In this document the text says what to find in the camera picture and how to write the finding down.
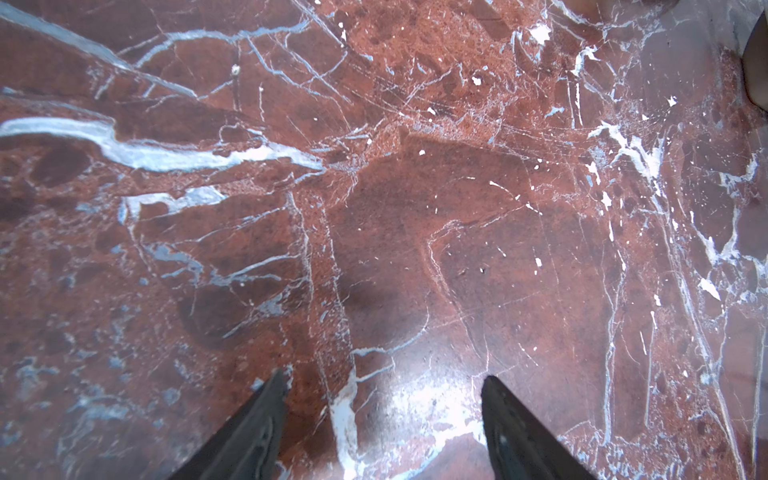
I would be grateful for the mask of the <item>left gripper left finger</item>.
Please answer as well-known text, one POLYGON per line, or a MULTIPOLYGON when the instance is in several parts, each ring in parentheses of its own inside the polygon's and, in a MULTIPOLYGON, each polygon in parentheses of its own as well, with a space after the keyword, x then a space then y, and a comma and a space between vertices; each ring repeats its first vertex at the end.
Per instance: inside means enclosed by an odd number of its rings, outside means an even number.
POLYGON ((284 372, 274 370, 268 381, 171 477, 272 478, 285 425, 287 392, 284 372))

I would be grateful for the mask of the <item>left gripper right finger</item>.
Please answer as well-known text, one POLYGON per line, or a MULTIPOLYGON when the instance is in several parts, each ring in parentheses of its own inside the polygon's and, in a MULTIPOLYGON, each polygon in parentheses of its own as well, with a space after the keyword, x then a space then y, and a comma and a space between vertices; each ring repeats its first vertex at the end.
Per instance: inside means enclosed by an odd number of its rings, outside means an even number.
POLYGON ((481 412, 497 479, 585 479, 594 475, 496 376, 484 379, 481 412))

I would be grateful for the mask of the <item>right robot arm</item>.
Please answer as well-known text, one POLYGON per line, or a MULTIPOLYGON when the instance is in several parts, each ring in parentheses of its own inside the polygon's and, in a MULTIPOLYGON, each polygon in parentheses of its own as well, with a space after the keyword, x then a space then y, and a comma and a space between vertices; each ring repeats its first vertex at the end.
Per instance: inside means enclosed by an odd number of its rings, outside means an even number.
POLYGON ((768 33, 767 10, 756 21, 742 55, 746 93, 762 110, 768 109, 768 33))

